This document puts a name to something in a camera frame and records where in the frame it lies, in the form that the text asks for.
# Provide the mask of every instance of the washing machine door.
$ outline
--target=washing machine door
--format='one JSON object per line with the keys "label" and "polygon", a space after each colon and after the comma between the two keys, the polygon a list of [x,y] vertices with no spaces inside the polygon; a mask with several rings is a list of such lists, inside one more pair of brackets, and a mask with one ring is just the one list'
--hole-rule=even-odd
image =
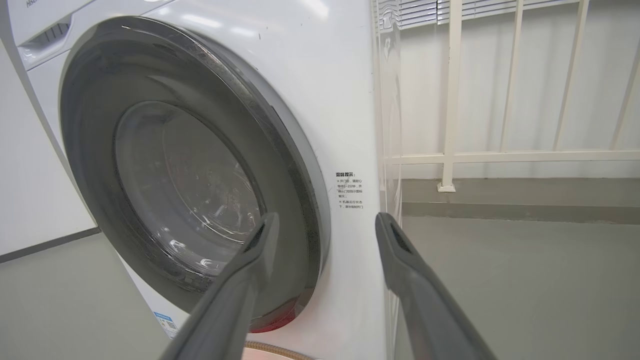
{"label": "washing machine door", "polygon": [[307,139],[283,123],[291,112],[251,66],[155,20],[109,19],[72,50],[60,109],[89,209],[162,296],[191,311],[268,211],[281,223],[277,286],[252,329],[307,304],[328,246],[326,191]]}

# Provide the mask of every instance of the front-loading washing machine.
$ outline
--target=front-loading washing machine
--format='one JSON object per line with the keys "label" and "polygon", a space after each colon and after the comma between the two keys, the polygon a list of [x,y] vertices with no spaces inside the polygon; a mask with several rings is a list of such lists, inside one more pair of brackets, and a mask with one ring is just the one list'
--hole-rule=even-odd
{"label": "front-loading washing machine", "polygon": [[248,339],[387,357],[371,13],[366,0],[10,1],[54,141],[169,337],[277,212],[277,286]]}

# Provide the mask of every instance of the window blind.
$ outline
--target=window blind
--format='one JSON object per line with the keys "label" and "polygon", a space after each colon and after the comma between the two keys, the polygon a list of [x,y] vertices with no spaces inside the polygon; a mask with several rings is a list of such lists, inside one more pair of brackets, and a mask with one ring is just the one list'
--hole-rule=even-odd
{"label": "window blind", "polygon": [[[577,3],[578,0],[524,0],[523,10]],[[463,0],[462,20],[515,12],[515,0]],[[449,22],[449,0],[401,0],[401,28]]]}

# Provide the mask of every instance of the floor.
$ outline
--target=floor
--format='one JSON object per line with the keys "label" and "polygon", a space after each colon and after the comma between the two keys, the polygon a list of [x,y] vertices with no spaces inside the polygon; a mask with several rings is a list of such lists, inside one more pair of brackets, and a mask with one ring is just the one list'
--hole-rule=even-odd
{"label": "floor", "polygon": [[0,359],[153,360],[169,337],[102,234],[0,264]]}
{"label": "floor", "polygon": [[[405,217],[499,359],[640,357],[640,226]],[[399,320],[396,359],[412,359]]]}

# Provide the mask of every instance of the crevice tool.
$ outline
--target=crevice tool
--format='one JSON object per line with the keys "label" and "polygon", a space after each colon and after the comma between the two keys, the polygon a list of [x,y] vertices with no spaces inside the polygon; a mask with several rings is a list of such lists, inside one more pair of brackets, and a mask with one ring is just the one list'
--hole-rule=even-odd
{"label": "crevice tool", "polygon": [[241,358],[255,299],[271,278],[279,228],[278,214],[262,217],[160,359]]}
{"label": "crevice tool", "polygon": [[402,303],[413,356],[420,360],[495,360],[438,276],[394,218],[376,217],[387,287]]}

